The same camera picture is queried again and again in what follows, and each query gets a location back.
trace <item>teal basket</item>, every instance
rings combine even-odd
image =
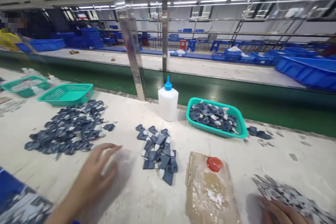
[[[63,84],[50,89],[38,100],[54,106],[71,106],[87,102],[92,95],[93,84]]]
[[[212,104],[212,105],[220,107],[220,108],[223,108],[223,107],[229,108],[227,113],[237,117],[236,131],[239,134],[235,135],[235,134],[232,134],[232,133],[229,133],[229,132],[226,132],[226,131],[222,131],[222,130],[219,130],[219,129],[216,129],[216,128],[212,128],[212,127],[209,127],[209,126],[206,126],[204,124],[200,124],[198,122],[195,122],[195,121],[191,120],[190,117],[189,117],[189,111],[190,111],[191,106],[193,106],[196,103],[200,103],[201,101],[204,101],[205,103],[209,103],[209,104]],[[223,103],[217,103],[215,101],[209,101],[209,100],[204,100],[204,99],[201,99],[201,98],[193,97],[189,100],[189,103],[188,103],[187,119],[188,119],[189,124],[191,126],[193,126],[195,128],[198,128],[200,130],[204,130],[204,131],[219,135],[221,137],[225,137],[225,138],[234,138],[234,137],[245,138],[245,137],[247,137],[247,129],[246,129],[246,126],[245,126],[244,118],[241,115],[241,112],[237,108],[235,108],[233,106],[230,106],[230,105],[226,105],[226,104],[223,104]]]
[[[28,77],[25,77],[25,78],[21,78],[21,79],[18,79],[18,80],[14,80],[12,82],[7,82],[7,83],[3,84],[1,87],[4,90],[6,90],[10,93],[16,93],[16,94],[18,94],[22,97],[29,97],[29,96],[35,95],[35,93],[33,92],[33,90],[30,87],[26,88],[26,89],[22,89],[20,91],[12,91],[12,87],[21,84],[25,80],[35,80],[35,79],[39,79],[39,80],[43,81],[40,84],[36,85],[37,87],[39,87],[41,89],[44,89],[44,90],[47,90],[49,88],[49,84],[47,83],[46,79],[35,76],[35,75],[28,76]]]

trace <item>hand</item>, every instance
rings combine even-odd
[[[94,203],[112,185],[118,174],[116,163],[110,165],[104,175],[102,175],[102,171],[110,157],[121,148],[122,146],[116,146],[112,143],[103,143],[94,148],[68,195],[50,215],[46,223],[70,223],[85,206]]]
[[[268,201],[264,197],[258,197],[264,207],[262,210],[263,224],[275,224],[273,214],[280,224],[312,224],[312,220],[301,215],[293,207],[285,205],[280,201]]]

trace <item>workbench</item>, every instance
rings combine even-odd
[[[18,79],[21,73],[0,69],[0,76],[8,81]],[[0,96],[19,96],[8,92]],[[185,215],[185,177],[191,151],[216,156],[229,165],[237,204],[244,224],[260,223],[259,206],[251,194],[257,193],[253,174],[270,175],[275,180],[295,187],[300,193],[314,199],[320,207],[336,214],[336,144],[334,141],[309,133],[295,133],[274,126],[249,122],[258,130],[273,134],[272,146],[263,147],[256,137],[225,139],[191,127],[184,108],[177,110],[176,120],[166,122],[158,115],[158,105],[141,102],[125,96],[95,91],[92,99],[108,105],[102,118],[117,121],[112,132],[94,142],[111,142],[123,145],[118,153],[119,176],[101,201],[84,211],[81,223],[189,223]],[[0,118],[0,166],[28,184],[38,193],[58,204],[67,194],[89,153],[77,151],[73,156],[43,155],[25,150],[29,135],[43,129],[44,124],[58,111],[36,97],[14,112]],[[144,141],[137,140],[135,127],[155,125],[158,130],[167,128],[171,148],[177,150],[178,173],[170,187],[159,179],[158,170],[143,170],[141,151]],[[289,154],[295,154],[294,161]]]

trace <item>glue bottle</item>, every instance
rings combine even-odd
[[[164,87],[158,92],[160,116],[166,121],[173,121],[176,117],[178,92],[173,89],[173,85],[167,77]]]

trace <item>blue bottle cap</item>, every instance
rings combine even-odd
[[[167,90],[167,91],[169,91],[169,90],[171,90],[172,88],[173,88],[173,85],[170,83],[170,81],[169,81],[169,76],[167,77],[167,82],[165,83],[165,85],[164,85],[165,87],[165,90]]]

